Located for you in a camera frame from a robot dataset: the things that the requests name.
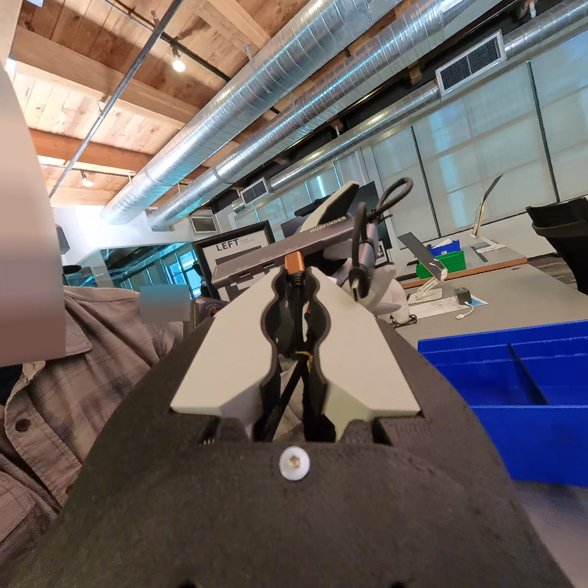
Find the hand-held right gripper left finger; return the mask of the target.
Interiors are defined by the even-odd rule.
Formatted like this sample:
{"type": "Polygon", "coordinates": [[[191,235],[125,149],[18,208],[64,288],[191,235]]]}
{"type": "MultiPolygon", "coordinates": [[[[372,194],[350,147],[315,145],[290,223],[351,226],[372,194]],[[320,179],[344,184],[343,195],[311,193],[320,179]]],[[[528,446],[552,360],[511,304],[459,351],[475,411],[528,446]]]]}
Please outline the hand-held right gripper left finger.
{"type": "Polygon", "coordinates": [[[235,418],[263,440],[281,396],[276,332],[285,290],[280,266],[216,314],[171,401],[174,412],[235,418]]]}

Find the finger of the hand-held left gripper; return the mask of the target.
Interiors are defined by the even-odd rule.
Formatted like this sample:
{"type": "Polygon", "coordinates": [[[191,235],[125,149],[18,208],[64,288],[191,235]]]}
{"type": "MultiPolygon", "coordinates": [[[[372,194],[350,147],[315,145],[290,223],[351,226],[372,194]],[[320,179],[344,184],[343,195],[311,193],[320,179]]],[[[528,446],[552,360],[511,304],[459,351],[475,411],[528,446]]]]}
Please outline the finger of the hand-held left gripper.
{"type": "Polygon", "coordinates": [[[303,237],[350,237],[355,220],[348,211],[359,187],[354,181],[345,183],[310,214],[298,233],[303,237]]]}

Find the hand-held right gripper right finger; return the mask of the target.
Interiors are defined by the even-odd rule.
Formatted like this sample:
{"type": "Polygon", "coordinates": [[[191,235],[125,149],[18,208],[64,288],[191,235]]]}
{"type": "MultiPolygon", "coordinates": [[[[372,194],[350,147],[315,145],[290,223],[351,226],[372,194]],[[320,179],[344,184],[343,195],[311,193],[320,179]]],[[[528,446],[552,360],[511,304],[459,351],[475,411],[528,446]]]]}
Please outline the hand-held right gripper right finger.
{"type": "Polygon", "coordinates": [[[305,278],[313,339],[306,387],[305,438],[339,440],[353,420],[412,417],[421,408],[376,319],[318,268],[305,278]]]}

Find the black USB cable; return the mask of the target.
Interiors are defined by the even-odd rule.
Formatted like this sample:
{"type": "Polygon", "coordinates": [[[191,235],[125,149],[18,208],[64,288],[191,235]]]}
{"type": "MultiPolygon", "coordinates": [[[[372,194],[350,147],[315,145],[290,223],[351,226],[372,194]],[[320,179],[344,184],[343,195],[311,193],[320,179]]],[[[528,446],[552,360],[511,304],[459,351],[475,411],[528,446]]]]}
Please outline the black USB cable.
{"type": "Polygon", "coordinates": [[[350,291],[357,302],[367,297],[371,288],[379,254],[378,225],[384,213],[401,202],[412,189],[413,180],[401,178],[386,189],[371,211],[367,211],[365,202],[357,206],[348,275],[350,291]]]}

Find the black braided cable orange plugs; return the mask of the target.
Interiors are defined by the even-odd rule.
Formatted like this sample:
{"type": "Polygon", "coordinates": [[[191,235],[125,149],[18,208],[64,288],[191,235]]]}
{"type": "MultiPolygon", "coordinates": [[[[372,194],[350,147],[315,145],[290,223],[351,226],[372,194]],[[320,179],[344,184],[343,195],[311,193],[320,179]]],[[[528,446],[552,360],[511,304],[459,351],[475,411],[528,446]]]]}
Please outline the black braided cable orange plugs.
{"type": "Polygon", "coordinates": [[[323,407],[325,404],[325,384],[320,380],[319,333],[317,318],[318,305],[312,302],[313,287],[317,282],[312,276],[307,277],[306,267],[301,252],[287,254],[284,261],[286,272],[286,298],[288,312],[292,323],[288,343],[291,358],[296,359],[292,375],[277,405],[272,409],[261,430],[260,440],[271,442],[277,432],[279,423],[299,382],[302,391],[302,424],[306,440],[319,441],[326,438],[323,431],[323,407]]]}

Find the dark grey usb hub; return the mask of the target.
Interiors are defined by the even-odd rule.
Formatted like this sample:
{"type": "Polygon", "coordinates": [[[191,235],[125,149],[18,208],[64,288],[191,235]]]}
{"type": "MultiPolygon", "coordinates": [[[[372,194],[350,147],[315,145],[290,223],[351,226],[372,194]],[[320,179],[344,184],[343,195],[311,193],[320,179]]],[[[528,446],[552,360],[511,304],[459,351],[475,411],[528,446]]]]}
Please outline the dark grey usb hub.
{"type": "Polygon", "coordinates": [[[285,257],[299,251],[305,258],[328,247],[338,245],[351,238],[355,219],[350,215],[340,217],[327,224],[296,233],[289,238],[272,243],[252,252],[242,254],[217,265],[209,279],[210,285],[223,288],[243,283],[270,269],[283,265],[285,257]]]}

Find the person's left hand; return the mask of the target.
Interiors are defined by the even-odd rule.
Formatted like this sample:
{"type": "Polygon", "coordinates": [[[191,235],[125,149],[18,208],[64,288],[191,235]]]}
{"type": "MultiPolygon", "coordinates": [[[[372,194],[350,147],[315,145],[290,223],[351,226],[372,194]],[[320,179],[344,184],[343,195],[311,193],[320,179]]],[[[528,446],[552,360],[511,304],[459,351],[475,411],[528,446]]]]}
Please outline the person's left hand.
{"type": "MultiPolygon", "coordinates": [[[[351,240],[326,248],[322,256],[326,263],[337,266],[336,269],[327,269],[327,275],[347,295],[352,296],[348,278],[352,264],[351,240]]],[[[406,293],[396,280],[393,264],[375,268],[368,296],[360,299],[359,303],[374,316],[389,324],[403,326],[415,321],[410,315],[406,293]]]]}

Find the framed sign board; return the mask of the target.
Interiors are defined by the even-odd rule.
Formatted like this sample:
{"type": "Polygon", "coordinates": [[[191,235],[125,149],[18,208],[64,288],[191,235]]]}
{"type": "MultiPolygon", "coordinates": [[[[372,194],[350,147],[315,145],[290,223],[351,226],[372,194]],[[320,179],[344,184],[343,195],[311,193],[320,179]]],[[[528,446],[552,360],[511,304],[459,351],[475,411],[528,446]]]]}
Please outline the framed sign board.
{"type": "Polygon", "coordinates": [[[217,290],[212,284],[212,274],[218,265],[243,254],[261,249],[275,242],[269,221],[264,220],[233,231],[221,233],[193,243],[203,276],[202,295],[230,302],[252,286],[262,275],[252,276],[244,283],[232,283],[217,290]]]}

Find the white paper sheet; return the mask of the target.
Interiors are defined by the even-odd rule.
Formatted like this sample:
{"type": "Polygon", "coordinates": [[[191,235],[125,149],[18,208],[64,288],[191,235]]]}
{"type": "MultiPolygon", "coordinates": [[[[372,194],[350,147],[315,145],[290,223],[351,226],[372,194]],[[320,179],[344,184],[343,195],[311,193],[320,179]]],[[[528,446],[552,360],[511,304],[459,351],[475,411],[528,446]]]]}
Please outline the white paper sheet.
{"type": "Polygon", "coordinates": [[[455,296],[432,300],[415,305],[410,305],[410,314],[415,315],[417,319],[429,318],[445,313],[454,313],[456,316],[465,317],[475,307],[487,305],[484,300],[472,296],[472,302],[460,304],[455,296]]]}

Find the white vent grille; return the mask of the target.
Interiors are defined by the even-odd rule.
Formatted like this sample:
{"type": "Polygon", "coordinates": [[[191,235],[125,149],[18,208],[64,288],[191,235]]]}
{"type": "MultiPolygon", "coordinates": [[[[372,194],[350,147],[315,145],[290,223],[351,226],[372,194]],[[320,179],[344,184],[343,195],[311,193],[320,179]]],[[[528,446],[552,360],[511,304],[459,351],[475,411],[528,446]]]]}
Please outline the white vent grille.
{"type": "Polygon", "coordinates": [[[505,60],[503,34],[498,30],[436,70],[440,96],[461,89],[505,60]]]}

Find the black office chair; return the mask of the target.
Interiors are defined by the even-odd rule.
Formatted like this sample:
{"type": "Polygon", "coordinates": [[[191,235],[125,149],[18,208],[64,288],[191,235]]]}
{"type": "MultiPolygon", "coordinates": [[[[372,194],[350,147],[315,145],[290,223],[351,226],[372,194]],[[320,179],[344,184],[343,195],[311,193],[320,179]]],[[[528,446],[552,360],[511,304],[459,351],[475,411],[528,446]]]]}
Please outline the black office chair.
{"type": "Polygon", "coordinates": [[[587,197],[581,196],[540,207],[528,206],[533,231],[561,255],[576,279],[577,290],[587,294],[587,197]]]}

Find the silver spiral duct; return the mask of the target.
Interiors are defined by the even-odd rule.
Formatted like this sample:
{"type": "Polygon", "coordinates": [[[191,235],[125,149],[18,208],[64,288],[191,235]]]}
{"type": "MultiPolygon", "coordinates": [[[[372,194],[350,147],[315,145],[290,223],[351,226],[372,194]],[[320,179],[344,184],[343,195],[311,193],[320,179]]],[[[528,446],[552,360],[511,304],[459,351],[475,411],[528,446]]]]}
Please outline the silver spiral duct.
{"type": "Polygon", "coordinates": [[[337,52],[344,1],[310,1],[104,207],[126,224],[199,167],[337,52]]]}
{"type": "Polygon", "coordinates": [[[419,1],[301,94],[289,107],[148,217],[159,231],[300,141],[498,1],[419,1]]]}
{"type": "Polygon", "coordinates": [[[414,121],[439,103],[457,98],[460,92],[481,84],[487,77],[514,67],[586,29],[587,1],[563,1],[504,37],[505,57],[501,61],[476,72],[473,78],[447,92],[441,90],[437,81],[417,88],[273,176],[269,180],[269,186],[273,193],[279,195],[307,180],[314,173],[320,172],[348,151],[373,142],[380,134],[398,125],[414,121]]]}

